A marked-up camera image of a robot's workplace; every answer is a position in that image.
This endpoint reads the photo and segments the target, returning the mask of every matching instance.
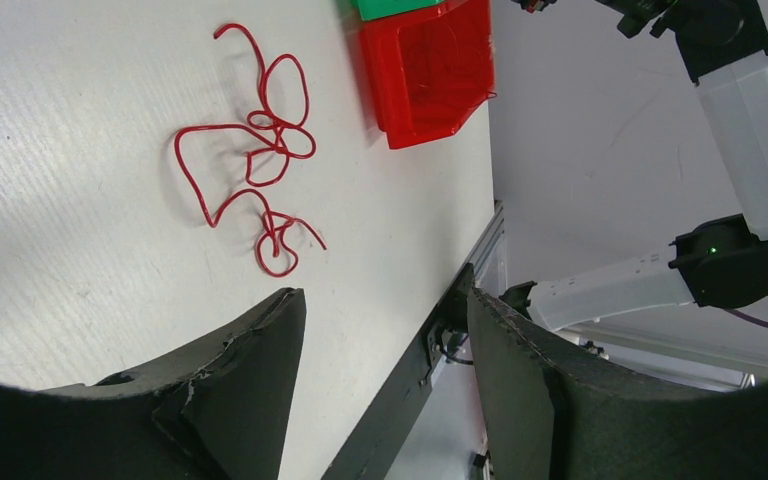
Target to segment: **gray wall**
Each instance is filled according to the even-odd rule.
[[[761,0],[768,23],[768,0]],[[739,212],[672,35],[627,40],[617,14],[565,0],[538,15],[496,0],[496,195],[511,283],[586,271]],[[768,299],[746,310],[768,320]],[[676,307],[606,328],[768,364],[768,331]]]

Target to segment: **table surface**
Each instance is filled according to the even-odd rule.
[[[263,191],[329,249],[288,235],[301,263],[283,280],[252,253],[260,207],[243,198],[208,228],[171,151],[179,128],[256,106],[250,48],[212,38],[226,22],[308,75],[318,153]],[[319,478],[493,214],[486,106],[456,137],[390,151],[358,25],[349,0],[0,1],[0,382],[92,384],[302,287],[281,478]],[[300,111],[297,85],[277,71],[279,110]],[[187,141],[213,208],[246,140]]]

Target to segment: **green plastic container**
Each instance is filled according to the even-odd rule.
[[[400,13],[419,10],[420,8],[439,5],[445,0],[352,0],[360,10],[360,18],[364,21],[389,17]]]

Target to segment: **tangled red cable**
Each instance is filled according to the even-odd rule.
[[[284,240],[284,235],[286,234],[287,230],[289,230],[292,226],[299,224],[306,228],[319,242],[319,245],[322,246],[323,250],[327,250],[327,247],[325,246],[325,242],[322,240],[322,238],[319,236],[319,234],[316,233],[316,231],[304,220],[297,217],[292,217],[289,215],[285,215],[280,212],[276,212],[275,210],[272,210],[272,208],[269,206],[269,202],[266,200],[266,197],[263,196],[259,191],[255,190],[254,188],[244,188],[242,190],[239,190],[232,194],[230,197],[228,197],[227,200],[225,200],[222,205],[219,207],[219,209],[216,211],[215,215],[211,215],[210,210],[207,206],[207,201],[204,199],[204,195],[202,194],[201,187],[199,187],[198,182],[196,182],[195,178],[193,177],[192,173],[190,173],[190,169],[187,167],[186,162],[184,161],[184,156],[181,153],[181,140],[184,138],[185,135],[193,132],[204,132],[204,131],[215,131],[215,130],[242,130],[261,143],[264,144],[262,148],[258,148],[256,150],[251,150],[245,153],[245,159],[246,159],[246,176],[245,181],[247,184],[249,184],[251,187],[256,188],[262,188],[262,187],[268,187],[271,185],[275,185],[276,183],[280,182],[284,176],[287,173],[287,170],[290,167],[290,161],[295,160],[306,160],[308,158],[311,158],[316,153],[316,141],[314,140],[313,136],[305,130],[304,124],[307,122],[308,116],[310,115],[310,95],[308,93],[307,88],[307,79],[305,78],[304,69],[302,68],[301,63],[299,63],[299,60],[289,54],[285,53],[278,58],[276,58],[267,68],[266,62],[263,59],[263,53],[260,50],[260,46],[258,45],[257,41],[254,39],[254,36],[251,34],[251,32],[244,26],[236,24],[236,23],[229,23],[227,25],[223,25],[219,28],[219,30],[216,31],[216,33],[213,34],[214,39],[218,39],[222,35],[225,34],[228,30],[239,30],[242,32],[243,35],[246,36],[246,38],[249,40],[249,43],[251,43],[252,49],[254,50],[255,58],[257,59],[257,66],[258,66],[258,72],[259,72],[259,78],[258,78],[258,98],[261,103],[261,110],[255,110],[251,113],[249,113],[246,116],[246,123],[226,123],[226,124],[219,124],[219,125],[195,125],[191,127],[182,128],[178,131],[178,134],[175,135],[175,156],[178,158],[178,165],[181,167],[181,171],[184,173],[184,176],[187,177],[187,181],[190,182],[190,186],[193,188],[193,192],[196,194],[196,198],[198,198],[199,205],[201,206],[201,211],[204,214],[204,219],[207,221],[207,224],[211,228],[216,228],[217,225],[219,225],[219,220],[222,218],[222,214],[225,212],[225,210],[232,204],[234,201],[236,201],[238,198],[242,197],[246,194],[252,194],[256,196],[262,203],[263,203],[263,214],[261,214],[260,219],[261,223],[263,224],[263,235],[261,235],[260,239],[255,244],[255,257],[257,258],[257,263],[260,265],[260,268],[263,269],[264,272],[266,272],[268,275],[276,278],[282,278],[286,277],[287,275],[291,274],[296,267],[299,265],[299,255],[298,253],[290,248],[286,241]],[[290,61],[295,66],[296,69],[299,72],[299,78],[301,79],[301,85],[302,85],[302,92],[304,93],[304,114],[302,115],[301,120],[298,122],[290,122],[284,118],[281,118],[278,116],[275,111],[272,109],[272,107],[269,105],[269,95],[268,95],[268,85],[269,85],[269,78],[272,76],[272,73],[275,71],[275,69],[281,64],[281,62],[284,61]],[[265,123],[256,123],[255,120],[264,120]],[[310,141],[310,151],[307,153],[297,153],[287,146],[286,141],[284,140],[284,133],[287,131],[294,131],[298,132],[301,135],[303,135],[305,138],[307,138]],[[274,135],[274,139],[269,139],[266,135],[271,133]],[[280,156],[284,157],[284,165],[281,168],[281,171],[278,173],[278,175],[267,181],[258,182],[255,181],[252,178],[253,174],[253,164],[256,157],[266,154],[266,153],[276,153]],[[283,223],[281,225],[276,225],[276,221],[282,221]],[[268,265],[266,265],[266,262],[263,258],[263,244],[264,242],[269,239],[272,242],[272,257],[278,258],[281,255],[282,250],[285,251],[290,258],[292,259],[290,261],[289,267],[283,271],[283,272],[276,272],[269,268]]]

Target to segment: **red plastic container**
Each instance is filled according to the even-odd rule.
[[[366,22],[361,42],[391,149],[454,135],[494,95],[489,0],[448,0]]]

